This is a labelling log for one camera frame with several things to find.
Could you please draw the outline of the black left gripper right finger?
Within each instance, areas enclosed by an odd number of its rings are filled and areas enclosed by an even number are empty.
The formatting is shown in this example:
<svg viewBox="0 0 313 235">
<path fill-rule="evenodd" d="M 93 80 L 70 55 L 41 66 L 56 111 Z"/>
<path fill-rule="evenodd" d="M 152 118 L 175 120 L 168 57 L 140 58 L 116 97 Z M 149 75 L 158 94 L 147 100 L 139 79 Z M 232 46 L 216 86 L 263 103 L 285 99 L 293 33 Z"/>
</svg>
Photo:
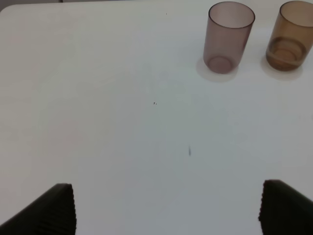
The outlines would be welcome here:
<svg viewBox="0 0 313 235">
<path fill-rule="evenodd" d="M 258 220 L 264 235 L 311 235 L 313 201 L 281 180 L 265 180 Z"/>
</svg>

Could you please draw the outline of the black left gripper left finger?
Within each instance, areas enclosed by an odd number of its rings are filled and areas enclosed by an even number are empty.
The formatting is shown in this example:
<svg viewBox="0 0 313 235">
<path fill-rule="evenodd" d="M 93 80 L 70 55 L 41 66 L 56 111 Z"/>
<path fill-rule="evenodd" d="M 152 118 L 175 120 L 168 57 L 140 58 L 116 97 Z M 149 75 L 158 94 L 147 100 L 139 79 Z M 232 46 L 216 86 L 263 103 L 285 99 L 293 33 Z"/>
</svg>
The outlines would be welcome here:
<svg viewBox="0 0 313 235">
<path fill-rule="evenodd" d="M 2 235 L 74 235 L 76 211 L 72 184 L 55 184 L 1 224 Z"/>
</svg>

